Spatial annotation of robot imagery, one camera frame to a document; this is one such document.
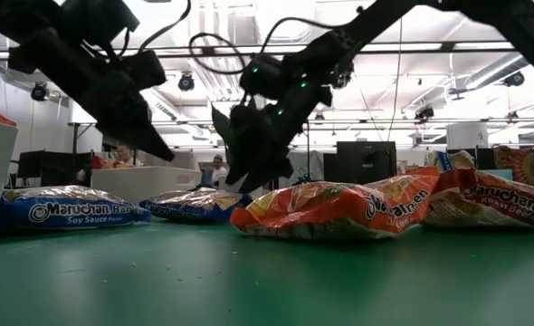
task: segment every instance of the maruchan ramen package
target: maruchan ramen package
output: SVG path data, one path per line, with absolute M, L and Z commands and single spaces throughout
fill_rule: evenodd
M 321 241 L 391 237 L 419 224 L 438 171 L 360 186 L 330 182 L 297 185 L 238 208 L 231 223 L 250 235 Z
M 142 201 L 140 206 L 172 222 L 213 223 L 228 221 L 236 207 L 246 206 L 251 201 L 247 195 L 200 188 L 169 191 Z
M 151 213 L 104 191 L 80 186 L 6 191 L 0 232 L 15 229 L 81 229 L 150 222 Z
M 440 172 L 455 168 L 475 168 L 474 158 L 465 150 L 448 154 L 441 151 L 431 151 L 427 154 L 426 166 L 437 167 Z
M 534 228 L 534 187 L 474 169 L 442 174 L 426 225 Z

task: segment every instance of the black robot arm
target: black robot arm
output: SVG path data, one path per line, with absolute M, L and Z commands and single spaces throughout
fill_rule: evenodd
M 242 192 L 253 191 L 293 172 L 286 159 L 289 144 L 318 103 L 331 104 L 329 86 L 337 86 L 353 70 L 357 53 L 416 5 L 459 11 L 474 21 L 496 27 L 534 66 L 534 2 L 532 0 L 377 0 L 358 9 L 351 22 L 334 28 L 304 50 L 276 60 L 264 53 L 245 68 L 240 80 L 251 95 L 277 101 L 265 110 L 235 107 L 228 128 L 214 111 L 217 132 L 233 155 L 228 184 L 246 176 Z
M 9 49 L 9 68 L 39 70 L 96 119 L 100 131 L 172 160 L 139 93 L 166 81 L 157 56 L 144 51 L 121 57 L 110 45 L 138 24 L 122 0 L 66 0 L 62 6 L 53 0 L 0 0 L 0 34 L 19 43 Z

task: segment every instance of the green table surface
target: green table surface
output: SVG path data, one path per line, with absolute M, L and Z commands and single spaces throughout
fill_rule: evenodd
M 0 240 L 0 325 L 534 325 L 534 234 L 324 245 L 229 225 Z

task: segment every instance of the lab room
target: lab room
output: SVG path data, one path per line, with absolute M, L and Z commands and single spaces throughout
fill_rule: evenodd
M 534 325 L 534 0 L 486 5 L 0 0 L 0 326 Z

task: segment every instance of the person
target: person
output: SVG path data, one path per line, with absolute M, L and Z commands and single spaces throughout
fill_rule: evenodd
M 203 184 L 205 187 L 219 187 L 219 178 L 224 177 L 227 174 L 229 174 L 229 171 L 224 167 L 223 157 L 220 155 L 216 155 L 215 158 L 213 158 L 213 169 L 207 170 L 203 174 L 203 180 L 210 179 L 208 181 L 211 181 L 211 183 L 209 185 L 206 185 L 208 181 L 203 181 Z
M 116 147 L 117 158 L 108 161 L 105 168 L 134 168 L 143 167 L 144 164 L 138 159 L 136 162 L 132 157 L 132 151 L 130 147 L 125 144 L 120 144 Z

